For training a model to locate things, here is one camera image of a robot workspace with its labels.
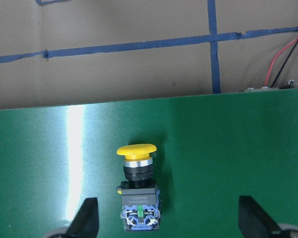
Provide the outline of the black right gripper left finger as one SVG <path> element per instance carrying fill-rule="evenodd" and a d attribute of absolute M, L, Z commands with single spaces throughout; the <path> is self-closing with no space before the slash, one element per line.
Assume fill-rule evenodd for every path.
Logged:
<path fill-rule="evenodd" d="M 99 231 L 99 213 L 97 197 L 86 198 L 72 223 L 65 238 L 96 238 Z"/>

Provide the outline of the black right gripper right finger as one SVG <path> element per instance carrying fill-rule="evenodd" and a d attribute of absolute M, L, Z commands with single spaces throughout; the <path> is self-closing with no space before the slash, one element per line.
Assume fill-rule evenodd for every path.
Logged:
<path fill-rule="evenodd" d="M 282 229 L 252 196 L 238 201 L 238 227 L 244 238 L 281 238 Z"/>

